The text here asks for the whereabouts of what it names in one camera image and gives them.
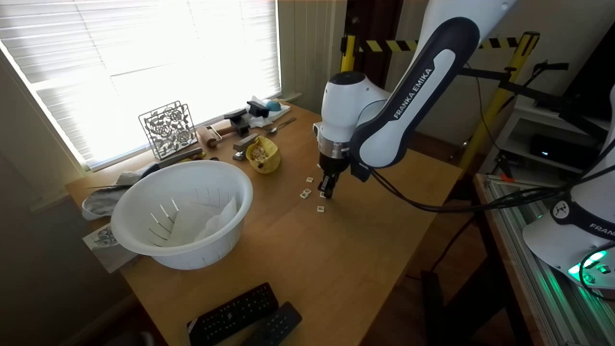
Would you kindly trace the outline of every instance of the plastic bowl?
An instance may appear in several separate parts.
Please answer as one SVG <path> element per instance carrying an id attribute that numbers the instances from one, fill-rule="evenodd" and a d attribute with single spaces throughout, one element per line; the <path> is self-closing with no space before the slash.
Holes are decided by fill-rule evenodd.
<path id="1" fill-rule="evenodd" d="M 161 245 L 159 222 L 182 207 L 221 209 L 236 197 L 236 213 L 215 232 L 188 243 Z M 132 184 L 117 201 L 111 230 L 117 242 L 151 255 L 171 268 L 199 268 L 224 257 L 236 243 L 242 220 L 251 205 L 251 182 L 234 165 L 190 161 L 165 167 Z"/>

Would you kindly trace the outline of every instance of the black remote control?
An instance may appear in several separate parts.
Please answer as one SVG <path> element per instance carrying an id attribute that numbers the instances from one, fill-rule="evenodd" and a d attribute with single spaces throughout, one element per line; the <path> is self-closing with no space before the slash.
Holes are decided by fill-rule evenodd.
<path id="1" fill-rule="evenodd" d="M 253 334 L 249 334 L 244 346 L 276 346 L 292 332 L 292 328 L 299 320 L 301 315 L 290 301 L 286 301 L 267 320 L 263 320 L 263 324 L 259 324 Z"/>
<path id="2" fill-rule="evenodd" d="M 190 343 L 221 342 L 253 320 L 274 313 L 276 307 L 270 286 L 263 282 L 188 322 Z"/>

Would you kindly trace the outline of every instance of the window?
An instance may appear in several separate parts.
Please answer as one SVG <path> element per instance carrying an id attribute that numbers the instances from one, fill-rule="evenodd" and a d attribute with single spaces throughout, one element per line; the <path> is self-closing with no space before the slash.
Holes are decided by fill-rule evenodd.
<path id="1" fill-rule="evenodd" d="M 90 169 L 146 147 L 157 105 L 199 122 L 280 92 L 276 0 L 0 0 L 0 40 Z"/>

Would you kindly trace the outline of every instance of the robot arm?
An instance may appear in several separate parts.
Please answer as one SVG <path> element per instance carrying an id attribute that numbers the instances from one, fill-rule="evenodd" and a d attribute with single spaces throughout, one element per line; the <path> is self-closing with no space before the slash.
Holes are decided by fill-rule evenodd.
<path id="1" fill-rule="evenodd" d="M 397 163 L 418 120 L 513 3 L 430 0 L 415 57 L 392 94 L 359 72 L 332 76 L 324 86 L 322 120 L 315 124 L 322 167 L 319 190 L 330 197 L 347 165 L 365 180 L 370 169 Z"/>

